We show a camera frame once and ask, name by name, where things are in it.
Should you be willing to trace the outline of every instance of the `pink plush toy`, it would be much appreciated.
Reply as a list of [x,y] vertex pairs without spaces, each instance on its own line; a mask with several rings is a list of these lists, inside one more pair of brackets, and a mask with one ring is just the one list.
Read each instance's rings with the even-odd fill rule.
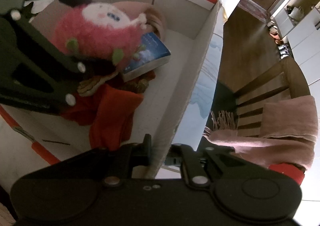
[[115,6],[93,3],[76,7],[59,21],[52,43],[64,54],[79,59],[101,58],[123,70],[138,50],[146,16],[129,17]]

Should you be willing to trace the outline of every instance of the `red cloth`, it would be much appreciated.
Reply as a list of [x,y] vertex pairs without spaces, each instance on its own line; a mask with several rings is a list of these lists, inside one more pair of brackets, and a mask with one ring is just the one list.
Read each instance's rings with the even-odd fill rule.
[[61,116],[79,125],[90,125],[92,148],[117,150],[122,141],[129,140],[133,113],[143,100],[142,94],[114,89],[104,84],[92,96],[75,94],[76,105]]
[[296,181],[298,185],[301,185],[304,179],[304,173],[294,165],[285,163],[278,165],[270,165],[269,169],[287,175],[288,177]]

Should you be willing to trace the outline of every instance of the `wooden chair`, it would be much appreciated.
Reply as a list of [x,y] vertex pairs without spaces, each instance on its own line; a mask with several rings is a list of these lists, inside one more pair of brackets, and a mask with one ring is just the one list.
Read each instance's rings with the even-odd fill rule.
[[[284,78],[286,80],[286,85],[277,87],[275,89],[272,89],[268,92],[265,92],[263,94],[260,94],[256,97],[253,97],[249,100],[246,100],[245,102],[242,102],[237,105],[237,109],[243,106],[248,106],[251,104],[255,104],[261,101],[264,101],[270,97],[273,97],[277,94],[280,94],[281,92],[284,92],[285,90],[289,89],[290,91],[290,97],[291,99],[297,98],[300,96],[310,95],[310,90],[308,83],[298,66],[298,64],[295,62],[295,60],[287,56],[280,60],[278,63],[273,65],[269,70],[264,72],[263,74],[259,75],[256,79],[239,89],[237,92],[234,93],[234,96],[239,99],[240,97],[249,94],[256,90],[257,88],[265,85],[267,82],[271,81],[272,79],[276,78],[277,76],[284,74]],[[253,117],[259,114],[262,114],[263,107],[257,108],[245,113],[241,113],[236,116],[236,118],[247,118],[247,117]],[[244,129],[256,129],[261,127],[261,121],[255,121],[248,124],[240,125],[238,126],[238,131]],[[247,137],[258,137],[259,135],[247,135]]]

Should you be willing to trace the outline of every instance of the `green felt leaf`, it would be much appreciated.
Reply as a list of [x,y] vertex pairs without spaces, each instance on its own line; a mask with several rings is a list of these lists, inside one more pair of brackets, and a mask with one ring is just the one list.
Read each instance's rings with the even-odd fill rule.
[[66,48],[70,51],[70,53],[78,53],[79,51],[79,43],[76,38],[70,38],[66,42]]
[[132,56],[132,58],[134,59],[134,60],[139,60],[139,58],[140,58],[140,54],[139,53],[134,53],[133,54],[133,56]]
[[112,55],[112,63],[113,65],[119,64],[119,62],[123,59],[124,54],[122,49],[114,49]]
[[144,44],[140,45],[140,51],[144,51],[144,50],[146,50],[146,49],[147,49],[147,46],[146,46],[146,45],[144,45]]

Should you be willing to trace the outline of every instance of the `shoe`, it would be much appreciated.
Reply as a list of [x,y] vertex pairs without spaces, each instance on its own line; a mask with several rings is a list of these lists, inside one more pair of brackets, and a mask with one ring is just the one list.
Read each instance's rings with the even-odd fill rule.
[[287,45],[286,44],[279,45],[278,49],[279,50],[287,49]]
[[269,29],[269,31],[271,33],[278,33],[278,29],[276,29],[274,25]]
[[276,42],[277,45],[282,45],[283,44],[283,40],[276,39],[275,42]]
[[283,55],[280,56],[280,58],[281,58],[281,59],[284,59],[285,57],[289,57],[289,56],[290,56],[290,55],[283,54]]
[[268,26],[268,28],[271,28],[271,27],[273,26],[273,23],[272,23],[271,21],[269,21],[269,22],[267,23],[267,26]]
[[280,50],[280,55],[289,55],[289,50],[287,49]]
[[278,32],[269,32],[270,36],[273,37],[276,40],[280,40],[280,36],[278,34]]

